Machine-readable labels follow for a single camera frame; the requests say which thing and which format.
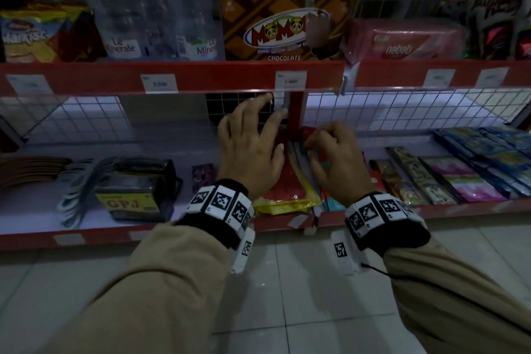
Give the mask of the right wrist marker tracker band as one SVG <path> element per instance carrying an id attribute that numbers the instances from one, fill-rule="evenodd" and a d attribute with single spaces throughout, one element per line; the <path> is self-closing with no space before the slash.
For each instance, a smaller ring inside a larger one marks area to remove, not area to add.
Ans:
<path id="1" fill-rule="evenodd" d="M 330 238 L 339 270 L 346 276 L 369 269 L 368 250 L 383 258 L 391 248 L 420 248 L 431 239 L 425 221 L 415 211 L 380 191 L 351 204 L 346 209 L 345 225 L 331 232 Z"/>

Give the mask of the red lower shelf edge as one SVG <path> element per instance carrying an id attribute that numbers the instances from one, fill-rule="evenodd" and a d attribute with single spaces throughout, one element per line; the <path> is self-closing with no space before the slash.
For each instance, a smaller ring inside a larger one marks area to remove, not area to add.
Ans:
<path id="1" fill-rule="evenodd" d="M 455 205 L 421 205 L 413 207 L 413 211 L 423 219 L 474 217 L 490 214 L 510 214 L 531 212 L 531 198 L 520 198 L 502 202 L 478 202 Z M 323 212 L 318 217 L 311 215 L 304 225 L 299 228 L 307 235 L 312 235 L 319 228 L 338 227 L 344 224 L 343 212 Z M 287 227 L 287 223 L 295 217 L 294 214 L 259 217 L 254 221 L 256 233 L 298 230 Z M 98 227 L 81 230 L 28 232 L 0 235 L 0 252 L 25 251 L 39 249 L 54 249 L 68 246 L 58 246 L 53 235 L 60 233 L 82 233 L 86 245 L 106 245 L 132 243 L 140 241 L 153 228 L 152 225 L 121 225 L 112 227 Z"/>

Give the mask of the small purple packet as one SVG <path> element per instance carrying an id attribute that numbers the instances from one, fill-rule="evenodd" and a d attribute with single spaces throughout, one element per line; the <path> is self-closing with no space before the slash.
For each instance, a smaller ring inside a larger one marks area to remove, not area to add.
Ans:
<path id="1" fill-rule="evenodd" d="M 216 182 L 216 169 L 212 163 L 192 166 L 192 193 L 197 193 L 203 187 L 209 187 Z"/>

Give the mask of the clear plastic tag holder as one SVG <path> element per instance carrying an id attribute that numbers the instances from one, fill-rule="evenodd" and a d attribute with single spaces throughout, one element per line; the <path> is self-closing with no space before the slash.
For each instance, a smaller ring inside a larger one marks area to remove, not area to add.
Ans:
<path id="1" fill-rule="evenodd" d="M 345 70 L 343 72 L 342 87 L 340 90 L 341 96 L 344 96 L 348 93 L 353 93 L 355 91 L 355 83 L 361 62 L 358 62 L 354 65 L 346 64 Z"/>

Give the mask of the black pack with yellow label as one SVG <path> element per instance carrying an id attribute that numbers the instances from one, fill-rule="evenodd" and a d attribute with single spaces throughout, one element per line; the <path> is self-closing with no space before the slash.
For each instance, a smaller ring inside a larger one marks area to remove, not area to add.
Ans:
<path id="1" fill-rule="evenodd" d="M 172 160 L 124 158 L 102 176 L 94 194 L 118 223 L 166 223 L 182 185 Z"/>

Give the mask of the person's left forearm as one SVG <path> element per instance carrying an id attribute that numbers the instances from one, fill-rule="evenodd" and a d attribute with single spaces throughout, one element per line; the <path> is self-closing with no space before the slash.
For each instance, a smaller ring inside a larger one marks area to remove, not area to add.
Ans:
<path id="1" fill-rule="evenodd" d="M 208 354 L 234 242 L 215 219 L 157 226 L 38 354 Z"/>

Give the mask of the yellow and blue biscuit packet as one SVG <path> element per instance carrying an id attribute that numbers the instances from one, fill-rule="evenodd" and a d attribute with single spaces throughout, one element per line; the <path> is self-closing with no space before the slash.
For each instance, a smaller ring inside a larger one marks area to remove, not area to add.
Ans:
<path id="1" fill-rule="evenodd" d="M 68 15 L 63 10 L 0 10 L 0 33 L 7 63 L 53 63 L 58 35 Z"/>

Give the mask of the long yellow strip packet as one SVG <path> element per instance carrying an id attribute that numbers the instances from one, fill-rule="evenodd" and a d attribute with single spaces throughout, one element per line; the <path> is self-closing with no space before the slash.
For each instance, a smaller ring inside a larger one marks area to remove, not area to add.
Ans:
<path id="1" fill-rule="evenodd" d="M 306 150 L 301 143 L 289 142 L 288 155 L 291 166 L 305 192 L 306 199 L 311 203 L 311 207 L 321 206 L 321 190 L 310 168 Z"/>

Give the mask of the person's right hand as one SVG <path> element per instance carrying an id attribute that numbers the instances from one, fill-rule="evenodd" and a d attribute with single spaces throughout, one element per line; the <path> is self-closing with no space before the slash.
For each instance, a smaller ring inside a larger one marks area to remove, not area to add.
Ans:
<path id="1" fill-rule="evenodd" d="M 358 147 L 354 131 L 341 122 L 319 127 L 320 145 L 328 147 L 328 183 L 319 184 L 328 194 L 348 208 L 374 192 L 375 187 Z"/>

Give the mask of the person's right forearm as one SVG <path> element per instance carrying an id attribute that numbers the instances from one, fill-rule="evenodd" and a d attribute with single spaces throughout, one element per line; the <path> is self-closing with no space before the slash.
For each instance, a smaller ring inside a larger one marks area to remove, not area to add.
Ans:
<path id="1" fill-rule="evenodd" d="M 531 310 L 435 238 L 383 263 L 404 326 L 427 354 L 531 354 Z"/>

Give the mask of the brown chocolate snack box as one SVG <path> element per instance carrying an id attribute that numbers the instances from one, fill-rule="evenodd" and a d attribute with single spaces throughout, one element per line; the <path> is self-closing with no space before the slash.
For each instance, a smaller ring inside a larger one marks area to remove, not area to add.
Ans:
<path id="1" fill-rule="evenodd" d="M 221 0 L 228 61 L 330 61 L 341 57 L 352 0 Z"/>

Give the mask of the small red snack packet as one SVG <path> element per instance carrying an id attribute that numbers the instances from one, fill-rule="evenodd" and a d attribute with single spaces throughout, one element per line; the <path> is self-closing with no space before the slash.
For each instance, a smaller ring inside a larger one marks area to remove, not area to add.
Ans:
<path id="1" fill-rule="evenodd" d="M 302 127 L 301 128 L 301 149 L 303 151 L 312 150 L 315 153 L 320 148 L 320 131 L 321 128 Z"/>

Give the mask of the row of brown sachet strips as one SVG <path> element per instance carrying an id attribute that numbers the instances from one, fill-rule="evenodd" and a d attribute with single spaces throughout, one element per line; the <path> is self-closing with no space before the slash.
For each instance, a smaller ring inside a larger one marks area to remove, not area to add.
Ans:
<path id="1" fill-rule="evenodd" d="M 409 206 L 455 205 L 456 198 L 405 147 L 386 147 L 387 159 L 371 159 L 387 190 Z"/>

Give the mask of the stack of brown paper items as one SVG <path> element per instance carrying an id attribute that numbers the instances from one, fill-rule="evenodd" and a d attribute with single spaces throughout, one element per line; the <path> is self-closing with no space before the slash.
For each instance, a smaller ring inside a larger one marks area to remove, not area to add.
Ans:
<path id="1" fill-rule="evenodd" d="M 0 157 L 0 191 L 22 184 L 53 182 L 72 162 L 64 157 Z"/>

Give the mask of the pink wafer pack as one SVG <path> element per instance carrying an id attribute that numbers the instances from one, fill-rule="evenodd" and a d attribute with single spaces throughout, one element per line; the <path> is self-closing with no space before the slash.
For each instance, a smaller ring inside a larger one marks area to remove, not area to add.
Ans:
<path id="1" fill-rule="evenodd" d="M 448 19 L 352 19 L 340 49 L 350 64 L 363 60 L 462 59 L 468 29 Z"/>

